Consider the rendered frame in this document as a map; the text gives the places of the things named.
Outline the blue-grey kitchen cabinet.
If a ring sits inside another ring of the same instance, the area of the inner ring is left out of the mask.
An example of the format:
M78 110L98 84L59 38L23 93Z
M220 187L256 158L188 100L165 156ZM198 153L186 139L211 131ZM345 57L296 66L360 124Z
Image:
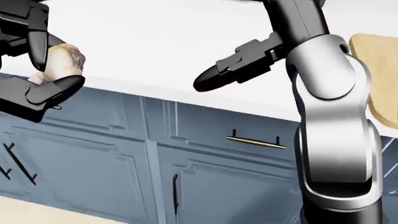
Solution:
M41 123L0 113L1 196L130 224L301 224L294 121L87 87L61 108Z

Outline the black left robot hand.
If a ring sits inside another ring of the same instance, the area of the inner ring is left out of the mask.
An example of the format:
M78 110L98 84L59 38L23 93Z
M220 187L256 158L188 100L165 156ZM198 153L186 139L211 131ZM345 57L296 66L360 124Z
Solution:
M1 57L28 54L33 67L44 72L49 48L67 44L47 30L49 7L43 0L0 0ZM74 95L85 83L84 76L71 75L40 85L18 76L0 74L0 111L39 123L46 110Z

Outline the light wooden cutting board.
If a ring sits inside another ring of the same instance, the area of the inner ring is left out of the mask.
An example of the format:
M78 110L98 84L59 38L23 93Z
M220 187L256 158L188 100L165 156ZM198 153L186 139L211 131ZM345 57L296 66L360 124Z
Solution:
M371 74L371 114L398 130L398 37L360 33L351 36L349 46Z

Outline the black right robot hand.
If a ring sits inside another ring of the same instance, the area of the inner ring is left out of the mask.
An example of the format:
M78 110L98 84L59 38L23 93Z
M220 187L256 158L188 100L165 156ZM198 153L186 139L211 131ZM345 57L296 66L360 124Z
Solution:
M271 70L271 65L305 41L329 34L322 11L326 0L250 0L263 3L272 33L266 40L251 40L221 59L193 82L198 92L230 83L244 83Z

